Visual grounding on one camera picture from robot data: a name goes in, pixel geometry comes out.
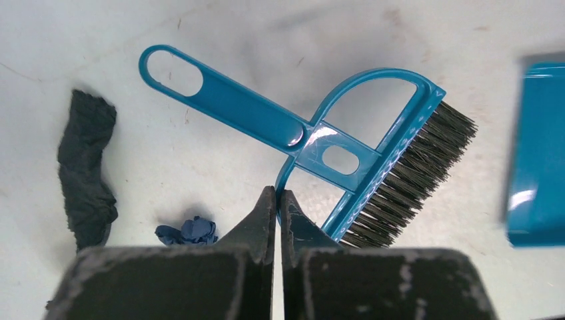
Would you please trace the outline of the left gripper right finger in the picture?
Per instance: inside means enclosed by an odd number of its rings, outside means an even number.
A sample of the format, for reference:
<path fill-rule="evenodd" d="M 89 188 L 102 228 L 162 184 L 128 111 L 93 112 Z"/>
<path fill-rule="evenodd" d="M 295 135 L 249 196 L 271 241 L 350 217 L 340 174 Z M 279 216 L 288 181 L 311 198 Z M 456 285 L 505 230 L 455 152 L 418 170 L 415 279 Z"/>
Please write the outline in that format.
<path fill-rule="evenodd" d="M 495 319 L 471 260 L 444 248 L 352 249 L 281 194 L 287 319 Z"/>

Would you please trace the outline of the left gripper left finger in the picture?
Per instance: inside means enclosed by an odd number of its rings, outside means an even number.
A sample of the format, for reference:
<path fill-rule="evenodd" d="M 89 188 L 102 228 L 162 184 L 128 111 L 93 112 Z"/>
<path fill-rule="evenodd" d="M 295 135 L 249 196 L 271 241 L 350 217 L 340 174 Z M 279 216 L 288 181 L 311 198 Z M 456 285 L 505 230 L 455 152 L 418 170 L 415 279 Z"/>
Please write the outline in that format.
<path fill-rule="evenodd" d="M 47 319 L 270 319 L 275 189 L 213 245 L 92 247 L 75 258 Z"/>

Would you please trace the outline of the blue hand brush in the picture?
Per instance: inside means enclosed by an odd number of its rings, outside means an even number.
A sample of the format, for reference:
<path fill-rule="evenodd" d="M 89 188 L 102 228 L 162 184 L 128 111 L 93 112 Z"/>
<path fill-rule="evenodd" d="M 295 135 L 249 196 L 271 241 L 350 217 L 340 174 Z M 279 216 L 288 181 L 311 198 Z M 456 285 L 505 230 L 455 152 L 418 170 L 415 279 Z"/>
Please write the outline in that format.
<path fill-rule="evenodd" d="M 165 52 L 194 66 L 201 88 L 184 95 L 157 81 L 148 62 Z M 153 45 L 139 58 L 143 81 L 154 90 L 232 127 L 287 158 L 275 183 L 281 195 L 294 169 L 343 191 L 321 229 L 346 247 L 385 248 L 448 179 L 477 133 L 477 125 L 444 101 L 445 90 L 406 69 L 363 71 L 335 87 L 306 120 L 169 45 Z M 326 119 L 334 104 L 355 87 L 397 79 L 415 91 L 376 147 L 345 133 Z"/>

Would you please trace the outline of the blue dustpan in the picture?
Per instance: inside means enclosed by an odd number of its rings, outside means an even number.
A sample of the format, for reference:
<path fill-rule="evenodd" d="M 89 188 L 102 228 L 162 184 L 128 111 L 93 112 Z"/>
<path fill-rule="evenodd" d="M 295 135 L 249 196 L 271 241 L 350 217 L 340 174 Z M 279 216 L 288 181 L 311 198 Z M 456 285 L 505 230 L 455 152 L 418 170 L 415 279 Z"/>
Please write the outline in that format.
<path fill-rule="evenodd" d="M 520 60 L 503 222 L 511 246 L 564 246 L 564 52 Z"/>

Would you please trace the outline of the blue paper scrap near left arm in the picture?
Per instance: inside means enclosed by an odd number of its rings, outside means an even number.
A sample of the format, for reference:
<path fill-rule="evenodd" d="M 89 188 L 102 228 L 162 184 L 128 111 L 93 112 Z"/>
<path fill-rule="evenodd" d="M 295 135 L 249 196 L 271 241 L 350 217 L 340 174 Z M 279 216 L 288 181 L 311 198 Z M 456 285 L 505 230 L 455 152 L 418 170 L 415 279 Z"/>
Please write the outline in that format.
<path fill-rule="evenodd" d="M 155 229 L 155 235 L 161 243 L 167 246 L 212 245 L 219 239 L 216 235 L 215 222 L 200 216 L 195 216 L 194 219 L 186 220 L 180 229 L 176 229 L 168 225 L 159 225 Z"/>

